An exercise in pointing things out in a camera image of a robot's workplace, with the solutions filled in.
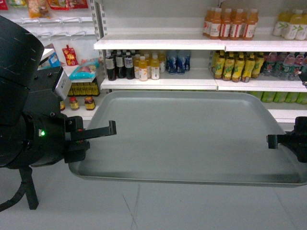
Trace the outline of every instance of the plastic bottle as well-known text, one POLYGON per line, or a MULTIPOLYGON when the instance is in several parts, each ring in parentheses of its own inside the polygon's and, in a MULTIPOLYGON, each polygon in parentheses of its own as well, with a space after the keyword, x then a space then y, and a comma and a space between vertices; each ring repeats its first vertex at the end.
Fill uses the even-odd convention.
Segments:
POLYGON ((258 21, 258 10, 251 9, 249 18, 246 20, 246 26, 243 34, 243 40, 251 40, 256 30, 256 23, 258 21))
POLYGON ((167 55, 167 71, 169 74, 177 73, 177 53, 174 50, 170 50, 167 55))
POLYGON ((261 67, 264 63, 264 57, 263 57, 263 52, 259 52, 257 57, 255 58, 255 67, 251 73, 252 78, 257 78, 259 77, 261 67))
POLYGON ((221 79, 223 74, 223 69, 225 65, 225 52, 223 50, 220 51, 219 57, 216 59, 215 63, 215 79, 221 79))
POLYGON ((137 79, 140 78, 139 61, 140 61, 140 54, 136 54, 134 56, 133 65, 134 65, 134 77, 137 78, 137 79))
POLYGON ((225 13, 223 16, 223 19, 221 20, 221 30, 220 30, 220 39, 221 40, 227 40, 229 36, 230 31, 230 25, 231 25, 231 9, 225 9, 225 13))
POLYGON ((295 10, 295 13, 291 16, 289 26, 287 27, 286 33, 284 35, 285 39, 293 40, 295 39, 298 27, 302 20, 302 10, 295 10))
POLYGON ((235 65, 234 53, 230 52, 228 58, 225 61, 224 71, 223 71, 223 80, 230 81, 231 73, 235 65))
POLYGON ((145 59, 147 61, 147 77, 148 78, 151 78, 152 77, 152 67, 151 67, 151 58, 150 58, 150 54, 149 53, 146 53, 144 54, 145 56, 145 59))
POLYGON ((305 40, 306 37, 307 37, 307 14, 305 14, 301 19, 295 39, 302 41, 305 40))
POLYGON ((244 68, 244 55, 240 54, 238 59, 235 61, 234 73, 232 74, 231 80, 233 82, 239 82, 241 80, 242 70, 244 68))
POLYGON ((281 12, 278 15, 278 19, 272 33, 274 36, 282 35, 283 29, 286 27, 287 22, 290 21, 291 15, 292 14, 288 11, 281 12))
POLYGON ((254 67, 255 67, 254 55, 250 54, 249 58, 245 62, 244 71, 243 71, 243 74, 242 74, 241 81, 249 82, 249 79, 251 77, 251 73, 252 73, 254 67))
POLYGON ((160 73, 164 73, 165 72, 165 61, 166 61, 164 51, 159 51, 158 58, 160 62, 160 73))
POLYGON ((290 54, 283 61, 283 66, 280 74, 280 78, 282 80, 288 79, 288 76, 291 74, 291 69, 293 69, 292 66, 294 65, 294 61, 295 61, 294 52, 290 52, 290 54))
POLYGON ((286 52, 282 52, 277 56, 276 63, 275 63, 275 66, 274 66, 273 76, 279 77, 281 70, 282 70, 282 67, 283 67, 283 61, 286 59, 286 57, 287 57, 286 52))
POLYGON ((140 56, 139 68, 140 81, 147 81, 147 61, 145 60, 145 56, 140 56))
POLYGON ((131 80, 134 79, 133 60, 130 52, 127 52, 126 55, 127 55, 125 57, 126 78, 131 80))
POLYGON ((229 33, 229 39, 230 40, 238 40, 240 36, 240 30, 242 27, 242 9, 237 9, 236 16, 234 20, 232 21, 230 33, 229 33))
POLYGON ((273 75, 276 60, 277 60, 277 53, 276 52, 270 52, 270 54, 268 55, 267 60, 264 64, 264 69, 263 69, 263 75, 264 76, 273 75))
POLYGON ((126 68, 124 57, 122 56, 120 51, 117 51, 116 55, 116 67, 117 67, 117 76, 118 78, 125 78, 126 77, 126 68))
POLYGON ((214 14, 212 17, 211 31, 210 31, 210 39, 219 39, 220 30, 221 30, 221 8, 215 8, 214 14))
POLYGON ((160 62, 157 54, 153 54, 153 59, 151 61, 152 67, 152 79, 157 80, 160 78, 160 62))

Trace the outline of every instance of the packaged food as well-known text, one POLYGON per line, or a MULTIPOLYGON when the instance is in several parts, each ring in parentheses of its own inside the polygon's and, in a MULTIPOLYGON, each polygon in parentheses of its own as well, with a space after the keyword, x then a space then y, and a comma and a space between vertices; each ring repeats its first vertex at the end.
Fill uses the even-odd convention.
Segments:
POLYGON ((45 0, 27 0, 26 3, 30 18, 50 18, 45 0))
POLYGON ((0 0, 0 11, 8 11, 8 5, 5 0, 0 0))
POLYGON ((66 59, 66 63, 68 66, 76 66, 78 64, 76 52, 74 48, 69 47, 66 45, 66 48, 63 48, 63 53, 66 59))
POLYGON ((9 4, 13 7, 23 7, 27 5, 24 0, 9 0, 9 4))
POLYGON ((68 2, 66 0, 48 0, 49 6, 53 10, 69 10, 68 2))
POLYGON ((87 1, 86 0, 68 0, 69 8, 71 9, 87 9, 87 1))

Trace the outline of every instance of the store shelf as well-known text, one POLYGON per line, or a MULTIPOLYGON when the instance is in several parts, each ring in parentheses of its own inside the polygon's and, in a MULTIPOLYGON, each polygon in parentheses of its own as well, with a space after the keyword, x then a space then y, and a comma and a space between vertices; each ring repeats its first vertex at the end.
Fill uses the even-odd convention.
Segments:
POLYGON ((251 41, 211 40, 202 34, 108 34, 94 49, 195 49, 225 51, 307 52, 307 41, 256 34, 251 41))
POLYGON ((126 90, 217 90, 215 80, 210 72, 205 69, 192 69, 183 75, 162 73, 160 79, 140 81, 139 79, 107 78, 101 84, 101 89, 126 89, 126 90))
POLYGON ((219 91, 273 91, 273 92, 307 92, 302 81, 279 80, 276 77, 260 75, 249 82, 232 82, 216 80, 219 91))

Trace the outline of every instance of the gray tray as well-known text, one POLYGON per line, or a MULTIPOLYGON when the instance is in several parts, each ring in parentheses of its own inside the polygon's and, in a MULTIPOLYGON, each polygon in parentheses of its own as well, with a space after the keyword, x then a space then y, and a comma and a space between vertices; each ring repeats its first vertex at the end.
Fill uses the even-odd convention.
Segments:
POLYGON ((115 120, 117 135, 90 140, 85 160, 71 163, 82 178, 192 184, 298 186, 307 165, 259 99, 245 93, 117 91, 102 101, 88 127, 115 120))

